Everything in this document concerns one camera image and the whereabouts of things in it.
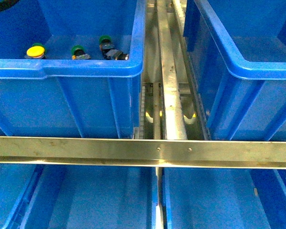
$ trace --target metal guide rail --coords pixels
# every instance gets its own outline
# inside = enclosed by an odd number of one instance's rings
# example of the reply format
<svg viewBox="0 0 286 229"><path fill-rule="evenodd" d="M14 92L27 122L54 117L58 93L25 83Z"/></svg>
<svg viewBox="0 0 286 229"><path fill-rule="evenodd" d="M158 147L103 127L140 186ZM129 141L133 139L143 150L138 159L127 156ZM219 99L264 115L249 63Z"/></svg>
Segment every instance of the metal guide rail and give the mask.
<svg viewBox="0 0 286 229"><path fill-rule="evenodd" d="M200 111L199 98L193 82L186 45L182 37L183 5L173 0L155 4L161 57L162 91L158 83L153 90L155 107L154 140L143 139L78 139L41 137L0 137L0 163L117 165L150 167L228 167L286 168L286 142L232 142L187 140L180 90L176 78L172 39L167 19L167 7L173 9L179 26L180 45L191 96L200 120L201 133L208 139ZM163 106L163 117L158 116Z"/></svg>

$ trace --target green cap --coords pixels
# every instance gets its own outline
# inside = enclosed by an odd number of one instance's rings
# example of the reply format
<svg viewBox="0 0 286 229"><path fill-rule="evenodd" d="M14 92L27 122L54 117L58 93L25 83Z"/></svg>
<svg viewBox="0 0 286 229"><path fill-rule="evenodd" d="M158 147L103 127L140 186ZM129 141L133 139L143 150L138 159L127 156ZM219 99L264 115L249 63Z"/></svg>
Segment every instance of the green cap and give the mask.
<svg viewBox="0 0 286 229"><path fill-rule="evenodd" d="M47 53L47 49L46 49L46 47L44 47L43 44L41 44L41 43L34 43L34 44L32 45L32 47L35 47L35 46L41 46L42 48L44 48L44 54Z"/></svg>
<svg viewBox="0 0 286 229"><path fill-rule="evenodd" d="M82 46L80 46L80 45L75 45L75 46L71 49L71 54L72 54L72 56L74 55L75 51L78 50L78 49L81 49L81 50L85 51L85 49L84 49Z"/></svg>
<svg viewBox="0 0 286 229"><path fill-rule="evenodd" d="M100 37L99 43L101 44L103 40L108 39L111 41L111 37L108 35L103 35L102 37Z"/></svg>

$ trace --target metal frame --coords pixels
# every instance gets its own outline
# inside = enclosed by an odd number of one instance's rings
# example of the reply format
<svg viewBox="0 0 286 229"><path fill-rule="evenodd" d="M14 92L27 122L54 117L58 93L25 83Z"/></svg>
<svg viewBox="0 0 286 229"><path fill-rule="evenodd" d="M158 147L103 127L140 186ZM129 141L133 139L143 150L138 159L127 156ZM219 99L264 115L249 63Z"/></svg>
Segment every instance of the metal frame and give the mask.
<svg viewBox="0 0 286 229"><path fill-rule="evenodd" d="M201 120L203 136L208 139L203 113L200 110L199 96L192 77L193 71L182 37L183 7L179 0L173 0L172 7L179 25L180 43L193 103ZM0 137L0 163L286 168L286 142L186 140L165 1L158 0L156 9L162 63L164 137L167 140ZM156 114L154 115L154 138L160 139L159 107L162 105L158 84L155 83L154 86L153 96L156 108L154 109Z"/></svg>
<svg viewBox="0 0 286 229"><path fill-rule="evenodd" d="M0 137L0 163L286 168L286 142Z"/></svg>

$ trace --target plastic storage bin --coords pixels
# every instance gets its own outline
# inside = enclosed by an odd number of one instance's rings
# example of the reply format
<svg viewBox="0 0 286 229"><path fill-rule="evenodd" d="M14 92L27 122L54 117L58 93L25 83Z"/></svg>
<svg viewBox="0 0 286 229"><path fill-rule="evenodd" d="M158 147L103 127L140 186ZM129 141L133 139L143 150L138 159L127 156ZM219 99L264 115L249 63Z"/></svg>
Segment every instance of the plastic storage bin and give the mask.
<svg viewBox="0 0 286 229"><path fill-rule="evenodd" d="M184 36L212 139L286 141L286 0L188 0Z"/></svg>
<svg viewBox="0 0 286 229"><path fill-rule="evenodd" d="M155 227L152 168L45 166L21 229Z"/></svg>
<svg viewBox="0 0 286 229"><path fill-rule="evenodd" d="M145 0L20 0L0 13L0 135L127 138L139 122ZM110 35L129 60L107 61ZM46 60L26 60L33 43ZM92 60L72 60L82 45Z"/></svg>
<svg viewBox="0 0 286 229"><path fill-rule="evenodd" d="M42 166L0 164L0 229L21 222L41 172Z"/></svg>
<svg viewBox="0 0 286 229"><path fill-rule="evenodd" d="M164 171L168 229L286 229L286 171Z"/></svg>

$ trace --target small part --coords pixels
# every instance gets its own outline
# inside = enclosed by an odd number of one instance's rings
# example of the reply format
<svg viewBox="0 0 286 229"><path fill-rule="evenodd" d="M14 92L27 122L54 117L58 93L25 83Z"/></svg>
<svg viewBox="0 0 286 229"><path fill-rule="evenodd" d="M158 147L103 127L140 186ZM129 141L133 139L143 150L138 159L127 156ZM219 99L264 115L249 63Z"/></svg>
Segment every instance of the small part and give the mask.
<svg viewBox="0 0 286 229"><path fill-rule="evenodd" d="M46 59L46 48L41 43L34 43L24 56L25 59Z"/></svg>
<svg viewBox="0 0 286 229"><path fill-rule="evenodd" d="M128 60L129 54L125 54L122 51L115 49L112 43L111 37L104 35L100 37L100 50L102 51L105 60Z"/></svg>
<svg viewBox="0 0 286 229"><path fill-rule="evenodd" d="M255 196L257 197L258 196L257 188L254 188L253 191L254 191Z"/></svg>
<svg viewBox="0 0 286 229"><path fill-rule="evenodd" d="M72 60L91 60L91 56L85 53L85 50L80 45L75 45L71 49Z"/></svg>

